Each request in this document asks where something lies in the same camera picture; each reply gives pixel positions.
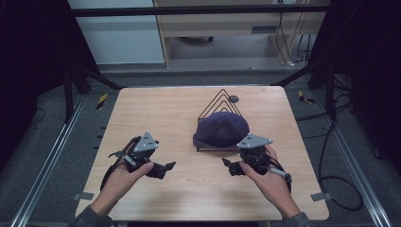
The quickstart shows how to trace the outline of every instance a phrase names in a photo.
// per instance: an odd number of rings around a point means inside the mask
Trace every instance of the white cabinet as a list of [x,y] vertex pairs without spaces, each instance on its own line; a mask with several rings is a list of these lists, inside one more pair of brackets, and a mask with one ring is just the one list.
[[[153,7],[152,0],[69,0],[72,9]],[[77,18],[96,63],[101,66],[165,64],[155,16]]]

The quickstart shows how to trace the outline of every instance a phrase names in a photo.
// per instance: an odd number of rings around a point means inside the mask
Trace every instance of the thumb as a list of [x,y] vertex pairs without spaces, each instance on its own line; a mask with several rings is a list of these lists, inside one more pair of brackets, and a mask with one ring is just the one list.
[[241,166],[242,170],[245,172],[245,174],[251,178],[251,180],[256,181],[260,175],[253,170],[248,164],[244,162],[239,162],[239,165]]
[[148,174],[154,167],[154,163],[148,162],[144,164],[143,166],[140,166],[138,169],[133,171],[131,173],[131,177],[135,180],[138,181],[141,177],[144,175]]

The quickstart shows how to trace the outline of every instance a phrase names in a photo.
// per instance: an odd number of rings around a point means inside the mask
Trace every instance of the hand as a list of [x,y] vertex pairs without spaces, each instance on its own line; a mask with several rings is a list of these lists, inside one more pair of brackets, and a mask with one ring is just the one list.
[[[277,160],[275,150],[269,145],[265,145],[265,148],[268,155]],[[262,194],[278,209],[284,219],[292,218],[301,213],[288,191],[286,180],[282,176],[271,171],[265,175],[260,175],[249,165],[243,162],[240,165],[245,174],[256,183]]]
[[154,163],[149,162],[137,170],[129,173],[125,165],[115,168],[105,183],[100,194],[91,204],[92,210],[101,216],[108,216],[118,201],[133,187],[133,185],[144,175],[153,169]]

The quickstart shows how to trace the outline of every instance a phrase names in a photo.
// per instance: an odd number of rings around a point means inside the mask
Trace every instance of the sleeve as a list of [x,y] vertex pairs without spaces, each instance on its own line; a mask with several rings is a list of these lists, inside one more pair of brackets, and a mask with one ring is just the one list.
[[112,219],[98,215],[91,206],[87,206],[67,227],[110,227],[112,225]]
[[280,227],[310,227],[313,224],[310,222],[307,215],[303,212],[297,216],[284,220]]

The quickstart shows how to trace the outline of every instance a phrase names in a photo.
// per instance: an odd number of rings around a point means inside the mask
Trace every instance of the table top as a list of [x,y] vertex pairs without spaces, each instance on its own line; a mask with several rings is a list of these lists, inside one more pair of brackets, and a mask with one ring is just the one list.
[[[221,158],[239,161],[235,151],[197,151],[192,136],[198,118],[224,89],[238,96],[235,104],[252,134],[273,140],[278,160],[292,175],[292,196],[311,219],[328,218],[305,145],[282,87],[158,87],[121,90],[103,136],[84,192],[99,193],[104,173],[135,136],[149,131],[159,141],[150,157],[158,164],[177,162],[162,179],[141,178],[110,213],[114,220],[280,220],[247,176],[231,176]],[[81,200],[79,214],[91,201]]]

